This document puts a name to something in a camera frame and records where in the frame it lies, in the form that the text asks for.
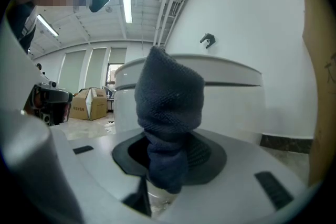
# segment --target floor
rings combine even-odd
[[[273,150],[272,148],[262,147],[273,157],[286,165],[305,185],[308,184],[309,175],[309,155],[290,151]]]
[[[116,133],[114,124],[109,124],[109,121],[114,121],[114,117],[111,112],[108,112],[106,117],[96,119],[94,121],[69,118],[68,122],[53,126],[52,128],[61,129],[68,140],[86,137],[94,138]]]
[[[53,126],[53,128],[63,130],[68,140],[84,137],[94,138],[116,132],[114,123],[108,123],[109,121],[114,121],[113,114],[110,112],[106,117],[94,121],[69,118],[68,122]],[[308,154],[278,151],[266,147],[263,147],[263,149],[291,169],[305,184],[308,183]],[[158,189],[151,183],[147,185],[152,217],[156,218],[174,201],[176,195],[171,195],[162,189]]]

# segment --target fluorescent light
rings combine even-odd
[[[124,11],[125,11],[125,20],[126,23],[132,23],[132,8],[131,8],[131,0],[123,0],[124,2]]]
[[[55,37],[58,37],[57,32],[47,23],[46,20],[44,20],[41,14],[37,15],[37,18]]]

